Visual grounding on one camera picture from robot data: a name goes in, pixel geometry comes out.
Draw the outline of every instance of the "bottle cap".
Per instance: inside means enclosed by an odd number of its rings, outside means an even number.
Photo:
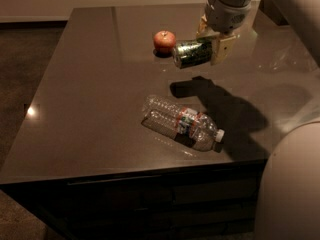
[[[224,136],[224,130],[219,129],[217,131],[217,135],[216,135],[215,141],[216,142],[221,142],[223,136]]]

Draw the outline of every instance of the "red apple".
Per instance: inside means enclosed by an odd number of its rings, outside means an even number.
[[[154,48],[161,54],[171,53],[172,48],[176,45],[175,35],[166,30],[162,30],[153,37]]]

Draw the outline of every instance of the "clear plastic bottle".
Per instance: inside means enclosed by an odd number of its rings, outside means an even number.
[[[224,135],[224,131],[218,129],[206,114],[157,95],[147,97],[142,111],[144,126],[171,139],[177,134],[188,136],[194,140],[192,148],[195,150],[211,150]]]

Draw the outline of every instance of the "soda can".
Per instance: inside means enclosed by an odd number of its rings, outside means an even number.
[[[198,42],[197,40],[180,41],[172,50],[174,64],[182,69],[206,63],[211,60],[211,40]]]

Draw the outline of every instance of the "floor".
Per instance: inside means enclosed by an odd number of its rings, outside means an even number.
[[[0,28],[0,169],[30,104],[63,27]],[[0,191],[0,240],[63,240]],[[251,240],[252,233],[201,240]]]

